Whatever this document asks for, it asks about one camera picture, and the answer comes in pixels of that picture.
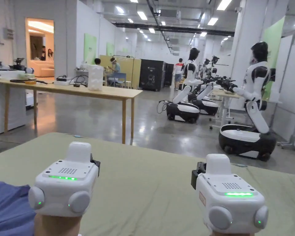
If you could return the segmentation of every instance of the man in red shirt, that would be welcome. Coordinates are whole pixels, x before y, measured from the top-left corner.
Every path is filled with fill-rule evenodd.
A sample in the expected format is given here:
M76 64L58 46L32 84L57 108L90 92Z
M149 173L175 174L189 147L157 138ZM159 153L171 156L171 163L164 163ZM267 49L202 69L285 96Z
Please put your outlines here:
M183 59L180 58L179 59L179 63L177 63L174 66L174 70L173 70L173 75L175 75L175 88L174 90L178 90L179 88L179 83L182 80L182 75L183 75Z

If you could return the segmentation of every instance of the gray floor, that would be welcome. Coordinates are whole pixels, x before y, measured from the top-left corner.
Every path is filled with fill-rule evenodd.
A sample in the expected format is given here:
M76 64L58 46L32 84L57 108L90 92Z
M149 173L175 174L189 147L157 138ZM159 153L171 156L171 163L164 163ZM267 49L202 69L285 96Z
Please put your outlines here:
M170 99L169 88L161 92L143 91L135 103L133 145L164 152L205 157L223 153L218 130L210 130L208 116L197 124L168 121L158 114L159 100ZM121 102L79 96L45 93L38 95L38 133L62 132L121 143ZM126 143L130 144L131 104L127 103ZM27 111L28 124L0 135L0 152L36 137L33 110ZM295 151L276 147L268 162L229 156L231 162L295 174Z

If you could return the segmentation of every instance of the camera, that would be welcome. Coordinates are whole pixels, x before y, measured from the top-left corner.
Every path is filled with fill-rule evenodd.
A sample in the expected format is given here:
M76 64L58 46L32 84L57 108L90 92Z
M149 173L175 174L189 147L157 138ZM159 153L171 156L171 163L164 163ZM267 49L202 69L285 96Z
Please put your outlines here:
M237 8L235 8L235 12L236 13L240 13L242 11L242 7L237 7Z

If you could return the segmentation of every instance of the white container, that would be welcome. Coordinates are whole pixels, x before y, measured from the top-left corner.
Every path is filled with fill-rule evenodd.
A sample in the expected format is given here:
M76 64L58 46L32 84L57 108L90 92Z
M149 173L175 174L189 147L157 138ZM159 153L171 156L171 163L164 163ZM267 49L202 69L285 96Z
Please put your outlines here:
M100 65L88 65L89 72L88 88L89 90L103 90L104 67Z

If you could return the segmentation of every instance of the doorway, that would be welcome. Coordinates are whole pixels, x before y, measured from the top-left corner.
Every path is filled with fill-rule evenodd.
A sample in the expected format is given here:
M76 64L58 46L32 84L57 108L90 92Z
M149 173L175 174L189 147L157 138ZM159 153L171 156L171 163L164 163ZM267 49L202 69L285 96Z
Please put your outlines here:
M54 21L26 18L26 61L38 78L54 80Z

